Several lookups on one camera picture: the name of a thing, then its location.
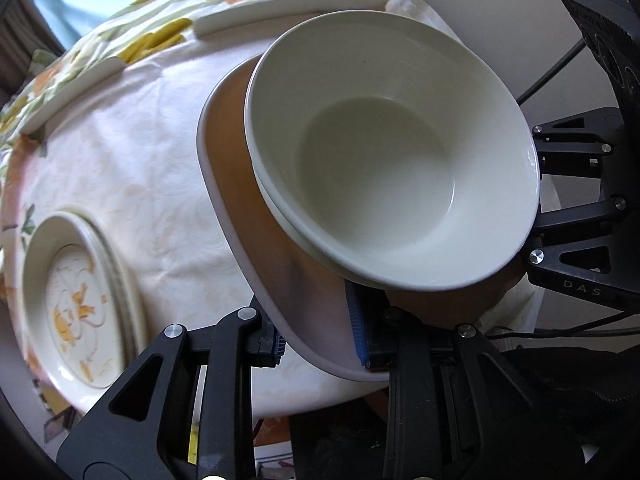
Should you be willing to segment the floral white tablecloth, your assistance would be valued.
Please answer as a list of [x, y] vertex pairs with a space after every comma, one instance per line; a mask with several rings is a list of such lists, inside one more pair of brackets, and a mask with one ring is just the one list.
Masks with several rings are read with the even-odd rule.
[[206, 193], [196, 123], [209, 92], [264, 52], [297, 16], [257, 21], [154, 54], [111, 76], [47, 123], [43, 144], [26, 142], [10, 165], [2, 214], [4, 284], [29, 370], [50, 380], [22, 318], [28, 228], [75, 208], [96, 222], [139, 289], [146, 329], [197, 328], [250, 299]]

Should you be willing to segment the small floral rimmed plate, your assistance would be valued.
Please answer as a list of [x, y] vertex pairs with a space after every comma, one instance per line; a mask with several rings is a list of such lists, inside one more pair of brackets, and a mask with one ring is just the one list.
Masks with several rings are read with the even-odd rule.
[[23, 266], [25, 325], [59, 387], [108, 388], [145, 347], [137, 286], [93, 222], [59, 210], [40, 222]]

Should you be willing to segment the beige curtain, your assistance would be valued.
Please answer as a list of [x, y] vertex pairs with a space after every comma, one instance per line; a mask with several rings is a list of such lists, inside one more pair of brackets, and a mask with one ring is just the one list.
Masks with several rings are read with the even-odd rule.
[[26, 79], [35, 50], [56, 58], [65, 51], [32, 0], [11, 0], [1, 13], [1, 104]]

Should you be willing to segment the pink square plate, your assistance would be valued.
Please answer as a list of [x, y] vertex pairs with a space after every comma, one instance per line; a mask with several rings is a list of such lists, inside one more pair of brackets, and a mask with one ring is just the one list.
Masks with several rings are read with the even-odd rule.
[[[336, 377], [385, 382], [361, 365], [344, 280], [301, 250], [267, 208], [250, 164], [243, 125], [245, 93], [257, 58], [232, 68], [209, 95], [198, 121], [198, 160], [222, 232], [250, 288], [286, 342]], [[505, 268], [453, 292], [391, 292], [395, 306], [436, 326], [477, 322], [482, 330], [524, 324], [536, 295], [527, 278]]]

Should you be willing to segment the white bed tray table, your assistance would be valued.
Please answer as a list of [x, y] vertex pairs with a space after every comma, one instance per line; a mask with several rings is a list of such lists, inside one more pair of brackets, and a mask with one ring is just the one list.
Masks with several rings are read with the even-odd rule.
[[76, 55], [65, 60], [42, 87], [38, 101], [18, 123], [19, 134], [32, 134], [63, 107], [111, 76], [158, 51], [181, 44], [187, 36], [214, 32], [291, 15], [338, 10], [382, 10], [388, 0], [248, 0], [202, 16], [175, 18], [107, 52], [105, 58]]

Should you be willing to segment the white ceramic bowl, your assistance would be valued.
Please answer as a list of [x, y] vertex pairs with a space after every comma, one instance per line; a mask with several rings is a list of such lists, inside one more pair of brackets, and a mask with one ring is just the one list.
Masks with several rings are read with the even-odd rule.
[[442, 292], [509, 264], [538, 211], [532, 134], [500, 78], [432, 26], [323, 14], [259, 59], [244, 104], [259, 191], [350, 280]]

